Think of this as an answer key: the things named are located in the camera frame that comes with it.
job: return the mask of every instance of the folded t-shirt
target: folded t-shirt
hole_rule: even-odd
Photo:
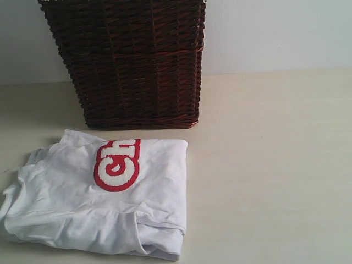
[[[183,140],[116,140],[66,130],[32,152],[4,191],[13,241],[178,260],[186,231]]]

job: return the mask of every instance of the brown wicker basket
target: brown wicker basket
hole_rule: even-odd
[[[198,122],[204,0],[39,0],[86,123]]]

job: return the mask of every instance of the white wall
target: white wall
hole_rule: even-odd
[[[205,74],[352,67],[351,0],[208,0]],[[0,84],[68,81],[36,0],[0,0]]]

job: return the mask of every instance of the white t-shirt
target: white t-shirt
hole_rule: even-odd
[[[118,140],[66,130],[32,152],[4,191],[9,239],[178,260],[186,231],[183,140]]]

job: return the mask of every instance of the red letter print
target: red letter print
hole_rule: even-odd
[[[94,167],[96,184],[107,191],[124,191],[139,174],[141,140],[108,141],[100,147]]]

